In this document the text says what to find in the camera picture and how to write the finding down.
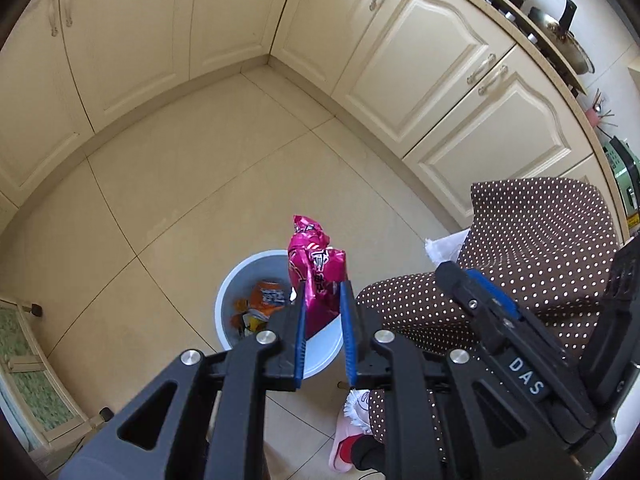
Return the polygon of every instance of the metal screw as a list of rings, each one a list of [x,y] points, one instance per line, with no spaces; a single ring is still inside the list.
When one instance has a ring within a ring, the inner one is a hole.
[[[469,352],[463,350],[462,348],[456,348],[449,353],[450,359],[455,362],[457,365],[463,365],[467,363],[471,357],[469,356]]]
[[[199,363],[200,359],[202,359],[202,356],[197,350],[185,350],[182,352],[182,355],[180,355],[180,361],[187,366]]]
[[[396,334],[391,330],[378,330],[373,337],[379,343],[391,343],[396,338]]]
[[[276,336],[276,333],[271,330],[263,330],[262,332],[258,332],[258,335],[256,335],[255,338],[261,345],[268,345],[276,341],[278,336]]]

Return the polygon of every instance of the crumpled wrapper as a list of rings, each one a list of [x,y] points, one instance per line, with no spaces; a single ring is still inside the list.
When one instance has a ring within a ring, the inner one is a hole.
[[[322,226],[294,216],[295,234],[289,243],[289,279],[294,288],[305,282],[305,338],[310,339],[340,314],[339,283],[347,279],[344,251],[329,246]]]

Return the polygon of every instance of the red sock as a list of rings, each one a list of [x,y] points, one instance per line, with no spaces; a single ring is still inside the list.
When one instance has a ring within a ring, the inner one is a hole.
[[[343,462],[347,464],[351,463],[351,447],[362,435],[353,435],[345,438],[340,444],[338,444],[338,456]]]

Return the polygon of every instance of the tile floor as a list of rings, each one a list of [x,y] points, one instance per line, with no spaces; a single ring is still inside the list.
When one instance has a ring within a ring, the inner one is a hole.
[[[222,349],[219,284],[250,254],[285,248],[296,213],[347,251],[355,292],[432,270],[423,238],[448,234],[354,134],[263,66],[165,106],[83,161],[2,248],[0,290],[44,306],[36,336],[83,409],[117,411],[181,350]],[[274,480],[338,477],[326,462],[343,377],[339,355],[300,392],[270,393]]]

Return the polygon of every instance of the white bucket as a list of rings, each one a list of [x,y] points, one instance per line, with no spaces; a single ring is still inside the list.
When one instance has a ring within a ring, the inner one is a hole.
[[[214,321],[222,348],[231,350],[240,341],[238,332],[229,324],[235,314],[234,301],[248,298],[255,284],[261,280],[283,285],[287,293],[289,281],[289,256],[286,250],[263,251],[249,256],[236,265],[222,282],[214,307]],[[342,348],[340,316],[325,326],[306,342],[304,378],[324,370]]]

